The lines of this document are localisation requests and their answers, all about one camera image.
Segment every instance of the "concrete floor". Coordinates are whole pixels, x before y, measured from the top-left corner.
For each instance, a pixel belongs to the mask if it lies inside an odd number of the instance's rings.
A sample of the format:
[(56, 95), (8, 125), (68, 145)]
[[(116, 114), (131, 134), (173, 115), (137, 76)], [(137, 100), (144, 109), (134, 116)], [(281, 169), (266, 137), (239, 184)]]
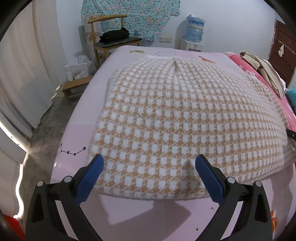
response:
[(39, 127), (33, 130), (33, 137), (29, 140), (28, 158), (23, 166), (20, 196), (24, 203), (24, 214), (18, 220), (23, 230), (25, 230), (28, 209), (35, 185), (39, 180), (50, 183), (60, 141), (77, 104), (76, 101), (69, 105), (61, 88), (57, 91), (57, 95), (52, 99), (52, 102), (52, 106), (42, 117)]

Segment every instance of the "white plastic bag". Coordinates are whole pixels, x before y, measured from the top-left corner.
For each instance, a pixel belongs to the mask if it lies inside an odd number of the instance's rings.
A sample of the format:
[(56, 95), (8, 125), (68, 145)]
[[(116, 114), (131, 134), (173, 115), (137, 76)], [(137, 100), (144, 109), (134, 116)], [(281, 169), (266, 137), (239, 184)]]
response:
[(95, 74), (96, 66), (93, 61), (89, 61), (86, 55), (78, 56), (78, 65), (67, 65), (65, 66), (66, 73), (68, 74), (68, 80), (80, 79), (83, 77)]

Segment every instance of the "wooden door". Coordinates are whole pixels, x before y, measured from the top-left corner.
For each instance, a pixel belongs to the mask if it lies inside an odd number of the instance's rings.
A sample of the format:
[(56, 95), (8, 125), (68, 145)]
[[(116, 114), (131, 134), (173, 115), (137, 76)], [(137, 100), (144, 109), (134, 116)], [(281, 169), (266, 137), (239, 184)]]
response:
[[(284, 54), (280, 57), (279, 50), (283, 44)], [(268, 61), (279, 76), (286, 82), (286, 86), (290, 83), (296, 66), (296, 55), (292, 51), (296, 53), (296, 41), (287, 26), (277, 20), (274, 43)]]

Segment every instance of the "silver screw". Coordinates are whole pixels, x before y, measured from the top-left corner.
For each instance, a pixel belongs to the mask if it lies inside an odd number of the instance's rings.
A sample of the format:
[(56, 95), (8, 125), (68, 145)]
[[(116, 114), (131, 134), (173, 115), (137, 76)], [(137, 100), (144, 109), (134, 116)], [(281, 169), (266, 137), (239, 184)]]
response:
[(66, 182), (66, 183), (69, 183), (69, 182), (71, 182), (72, 181), (72, 177), (70, 177), (70, 176), (66, 176), (65, 178), (64, 178), (64, 182)]
[(41, 187), (43, 185), (43, 181), (37, 182), (37, 186)]
[(232, 184), (235, 183), (235, 179), (233, 177), (227, 178), (227, 181)]
[(257, 187), (261, 187), (262, 186), (262, 182), (259, 182), (259, 181), (256, 181), (255, 184), (256, 184)]

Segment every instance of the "houndstooth pattern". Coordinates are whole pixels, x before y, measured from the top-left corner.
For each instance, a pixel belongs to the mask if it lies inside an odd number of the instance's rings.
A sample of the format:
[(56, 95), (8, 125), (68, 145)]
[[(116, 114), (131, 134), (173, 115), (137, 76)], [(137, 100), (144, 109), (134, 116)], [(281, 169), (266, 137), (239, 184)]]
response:
[(147, 57), (111, 80), (90, 157), (105, 160), (96, 187), (135, 199), (207, 195), (194, 162), (253, 183), (295, 161), (287, 122), (256, 78), (185, 58)]

